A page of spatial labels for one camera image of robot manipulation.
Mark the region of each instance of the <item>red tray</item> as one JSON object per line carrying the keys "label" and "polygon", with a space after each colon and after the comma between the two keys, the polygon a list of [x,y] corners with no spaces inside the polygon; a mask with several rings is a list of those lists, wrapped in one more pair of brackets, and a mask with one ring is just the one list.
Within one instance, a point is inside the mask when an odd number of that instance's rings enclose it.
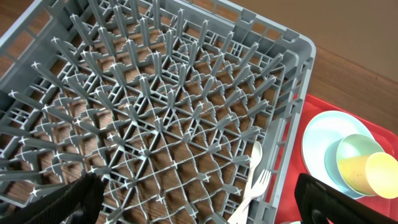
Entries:
{"label": "red tray", "polygon": [[[294,188],[299,174],[308,173],[304,167],[301,153],[303,133],[308,123],[314,116],[329,110],[343,111],[345,113],[351,114],[314,96],[306,96],[300,123],[298,125],[292,157],[290,158],[289,168],[287,170],[285,184],[279,202],[279,208],[275,218],[275,223],[301,220],[299,209],[297,208],[294,198]],[[398,159],[398,137],[394,133],[369,121],[366,121],[365,119],[362,119],[354,114],[351,115],[358,118],[370,130],[375,140],[383,147],[386,153],[393,155],[396,159]],[[398,221],[398,198],[388,200],[374,196],[363,197],[357,201],[385,216]]]}

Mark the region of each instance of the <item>cup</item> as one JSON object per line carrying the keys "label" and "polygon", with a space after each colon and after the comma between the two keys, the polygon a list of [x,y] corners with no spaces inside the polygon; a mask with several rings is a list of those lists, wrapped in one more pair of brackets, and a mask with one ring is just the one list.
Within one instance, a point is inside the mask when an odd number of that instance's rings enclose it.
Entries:
{"label": "cup", "polygon": [[385,152],[339,160],[338,168],[347,184],[362,194],[398,197],[398,162]]}
{"label": "cup", "polygon": [[332,143],[325,154],[325,167],[330,178],[339,186],[356,192],[358,195],[373,196],[374,193],[360,192],[351,187],[343,178],[338,167],[342,159],[371,155],[375,152],[384,152],[383,148],[373,139],[362,134],[351,134]]}

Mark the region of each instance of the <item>light green cup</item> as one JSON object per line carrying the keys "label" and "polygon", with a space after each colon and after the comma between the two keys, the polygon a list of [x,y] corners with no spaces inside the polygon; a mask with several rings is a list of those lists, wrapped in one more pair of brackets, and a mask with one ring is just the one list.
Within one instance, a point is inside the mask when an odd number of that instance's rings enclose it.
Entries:
{"label": "light green cup", "polygon": [[360,195],[344,180],[338,169],[338,161],[356,156],[370,155],[375,152],[384,152],[383,148],[373,139],[362,134],[351,134],[343,139],[334,142],[326,150],[325,167],[330,178],[338,185],[350,189]]}

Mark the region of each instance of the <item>spoon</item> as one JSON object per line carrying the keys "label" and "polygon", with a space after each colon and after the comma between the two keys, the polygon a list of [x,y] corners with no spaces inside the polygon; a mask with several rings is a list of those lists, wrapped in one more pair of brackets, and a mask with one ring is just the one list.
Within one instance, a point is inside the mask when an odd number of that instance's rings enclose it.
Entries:
{"label": "spoon", "polygon": [[[250,192],[251,185],[253,182],[254,170],[256,170],[257,166],[260,164],[261,159],[262,159],[262,147],[261,144],[258,141],[256,141],[251,151],[249,175],[248,175],[248,181],[246,182],[246,186],[244,188],[243,200],[248,196],[248,193]],[[247,206],[244,209],[242,215],[240,216],[238,223],[245,224],[246,221],[248,220],[248,214],[249,214],[249,207]]]}

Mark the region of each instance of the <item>gray crate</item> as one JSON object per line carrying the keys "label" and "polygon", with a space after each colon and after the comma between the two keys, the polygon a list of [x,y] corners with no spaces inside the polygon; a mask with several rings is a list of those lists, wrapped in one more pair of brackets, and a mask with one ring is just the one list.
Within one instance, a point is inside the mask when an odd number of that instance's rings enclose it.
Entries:
{"label": "gray crate", "polygon": [[[149,223],[173,222],[182,211],[195,223],[209,220],[224,223],[223,217],[239,205],[233,199],[233,195],[241,192],[236,182],[247,178],[246,148],[260,141],[264,157],[254,179],[261,169],[269,169],[274,181],[263,197],[251,203],[248,223],[273,223],[310,80],[315,46],[307,37],[229,1],[206,2],[209,4],[199,1],[197,6],[196,1],[182,0],[34,1],[0,39],[0,57],[13,61],[0,79],[0,138],[4,146],[0,149],[0,199],[3,205],[24,207],[58,189],[65,184],[62,167],[77,163],[82,174],[95,172],[108,184],[110,191],[106,194],[112,196],[116,206],[104,202],[101,213],[109,222],[129,223],[124,212],[136,208]],[[29,23],[43,10],[50,19],[35,34]],[[94,24],[89,23],[92,17]],[[27,32],[33,41],[15,58],[7,50],[22,32]],[[141,35],[142,41],[129,40],[132,35]],[[70,42],[76,36],[82,41],[73,46]],[[120,40],[123,46],[114,47]],[[97,45],[106,50],[97,52]],[[163,53],[152,51],[158,45],[164,46]],[[139,58],[138,52],[145,50],[147,56]],[[127,55],[127,60],[118,62],[121,55]],[[112,66],[101,68],[98,62],[109,57],[114,58]],[[65,65],[53,74],[49,69],[59,60]],[[153,66],[151,73],[140,70],[149,65]],[[204,65],[204,72],[197,69],[199,65]],[[126,79],[129,71],[135,71],[132,79]],[[197,91],[188,91],[187,85],[196,86]],[[215,95],[220,104],[210,99]],[[77,116],[71,114],[70,106],[78,101],[86,103],[86,108]],[[237,115],[232,110],[237,101],[244,114]],[[220,110],[228,114],[219,118]],[[95,119],[104,111],[111,111],[111,122],[100,127]],[[264,124],[258,125],[258,117],[264,118]],[[242,131],[243,119],[248,120],[249,125]],[[62,126],[69,128],[68,136],[56,139],[53,130]],[[40,133],[48,139],[38,140]],[[211,139],[206,139],[206,133],[213,133]],[[150,135],[155,140],[146,146],[143,138]],[[164,145],[159,146],[159,139],[165,136],[176,141],[164,141]],[[85,154],[79,142],[88,138],[98,141],[95,150]],[[203,138],[203,144],[197,144],[195,138]],[[135,140],[142,141],[140,147],[132,143]],[[189,157],[180,161],[174,158],[171,152],[176,145],[184,145]],[[69,146],[75,151],[63,150]],[[198,154],[192,152],[194,147],[200,150]],[[110,151],[116,153],[107,158]],[[166,152],[172,163],[157,169],[151,161],[160,151]],[[40,166],[38,158],[48,153],[53,155],[51,164]],[[96,154],[101,156],[103,166],[85,163]],[[211,158],[214,169],[200,172],[194,163],[195,176],[183,181],[179,166],[202,155]],[[116,171],[121,158],[141,161],[142,165],[137,171],[128,167],[131,175],[126,176]],[[220,165],[220,159],[226,162]],[[25,169],[16,168],[21,164],[25,164]],[[141,171],[148,166],[155,174],[173,171],[177,185],[166,189],[156,175],[143,174]],[[229,181],[222,178],[226,166],[234,166]],[[55,174],[60,183],[45,184],[47,172]],[[210,174],[217,174],[221,180],[221,187],[213,192],[205,187]],[[127,199],[115,193],[125,189],[126,198],[133,197],[140,191],[137,185],[151,176],[159,192],[147,200],[138,198],[134,205],[126,206]],[[184,187],[196,180],[203,187],[204,196],[189,200]],[[34,185],[28,200],[6,193],[9,184],[14,182]],[[165,197],[178,189],[185,203],[170,209]],[[224,198],[221,208],[215,210],[211,200],[218,192],[223,192]],[[149,200],[163,204],[165,213],[156,218],[149,216],[145,207]],[[208,202],[212,211],[203,218],[197,217],[195,204],[200,201]]]}

